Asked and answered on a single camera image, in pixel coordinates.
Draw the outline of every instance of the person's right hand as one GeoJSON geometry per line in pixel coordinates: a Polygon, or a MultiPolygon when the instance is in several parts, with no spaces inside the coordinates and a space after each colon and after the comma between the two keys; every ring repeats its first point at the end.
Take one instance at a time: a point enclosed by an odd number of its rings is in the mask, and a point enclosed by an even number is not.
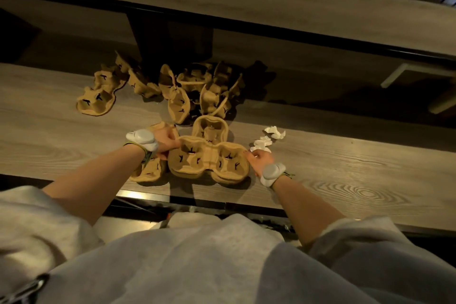
{"type": "Polygon", "coordinates": [[[245,151],[245,158],[250,163],[250,166],[255,171],[257,177],[261,177],[263,174],[263,169],[272,163],[274,163],[274,157],[270,152],[265,150],[254,150],[253,152],[245,151]]]}

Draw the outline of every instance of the crumpled white paper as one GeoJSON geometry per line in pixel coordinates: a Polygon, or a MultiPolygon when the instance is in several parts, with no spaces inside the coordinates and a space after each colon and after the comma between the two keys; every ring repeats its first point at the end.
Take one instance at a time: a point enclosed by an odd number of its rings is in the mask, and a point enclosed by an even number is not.
{"type": "Polygon", "coordinates": [[[265,128],[266,133],[271,133],[271,137],[273,139],[283,139],[285,137],[285,130],[280,133],[279,130],[277,130],[276,126],[271,126],[269,128],[265,128]]]}
{"type": "Polygon", "coordinates": [[[250,151],[254,151],[257,149],[265,150],[267,152],[271,152],[267,146],[272,144],[272,140],[268,136],[261,136],[258,140],[254,141],[254,146],[250,147],[250,151]]]}

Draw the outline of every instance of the person's right arm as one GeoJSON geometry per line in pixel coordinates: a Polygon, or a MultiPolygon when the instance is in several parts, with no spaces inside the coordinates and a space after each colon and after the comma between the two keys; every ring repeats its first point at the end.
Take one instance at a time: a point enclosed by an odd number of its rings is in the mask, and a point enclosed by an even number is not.
{"type": "MultiPolygon", "coordinates": [[[[259,177],[267,165],[274,163],[272,154],[263,150],[246,152],[245,156],[259,177]]],[[[330,224],[345,217],[321,197],[285,175],[280,176],[272,188],[303,246],[314,242],[330,224]]]]}

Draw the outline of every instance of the clothing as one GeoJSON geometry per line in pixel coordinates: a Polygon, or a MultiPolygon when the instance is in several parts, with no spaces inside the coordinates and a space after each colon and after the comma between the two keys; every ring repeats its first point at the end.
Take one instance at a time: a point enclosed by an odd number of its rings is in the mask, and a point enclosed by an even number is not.
{"type": "Polygon", "coordinates": [[[38,304],[456,302],[456,269],[386,217],[336,221],[307,255],[238,214],[102,246],[36,188],[0,211],[0,295],[48,270],[38,304]]]}

